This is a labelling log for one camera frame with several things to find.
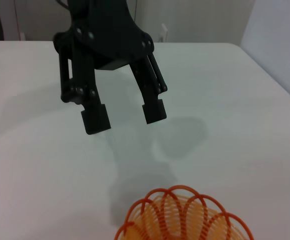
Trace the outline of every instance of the white table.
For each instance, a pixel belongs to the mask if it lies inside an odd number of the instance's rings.
[[[131,204],[184,184],[290,239],[290,96],[239,47],[156,44],[167,120],[146,125],[129,67],[97,71],[112,129],[60,100],[51,42],[0,42],[0,240],[111,240]]]

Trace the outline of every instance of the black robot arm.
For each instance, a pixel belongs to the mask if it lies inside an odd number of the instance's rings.
[[[126,0],[68,0],[72,24],[57,33],[61,99],[83,105],[87,134],[110,129],[106,107],[101,104],[95,70],[115,70],[130,65],[144,98],[147,124],[165,119],[158,95],[167,91],[153,55],[152,38],[133,21]],[[73,78],[69,78],[68,60]]]

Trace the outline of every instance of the cable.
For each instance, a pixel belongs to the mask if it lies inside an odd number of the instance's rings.
[[[136,7],[135,7],[135,19],[134,19],[134,22],[136,22],[137,3],[138,3],[138,0],[136,0]]]
[[[56,0],[56,2],[66,10],[69,10],[69,7],[65,3],[63,3],[62,0]]]
[[[15,11],[15,17],[16,17],[18,37],[19,37],[19,40],[21,40],[20,39],[20,30],[19,30],[19,22],[18,22],[17,10],[16,10],[16,1],[15,0],[14,0],[14,11]]]

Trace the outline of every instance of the screw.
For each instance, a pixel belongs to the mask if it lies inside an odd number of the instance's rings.
[[[92,32],[89,32],[89,33],[88,33],[88,36],[89,36],[89,38],[92,39],[92,40],[94,40],[94,38],[95,38],[95,36],[94,36],[94,34],[93,34]]]
[[[93,97],[96,96],[96,93],[95,93],[95,91],[93,91],[93,90],[90,90],[90,94],[91,94]]]
[[[76,91],[79,92],[80,94],[84,94],[84,89],[83,88],[76,88]]]

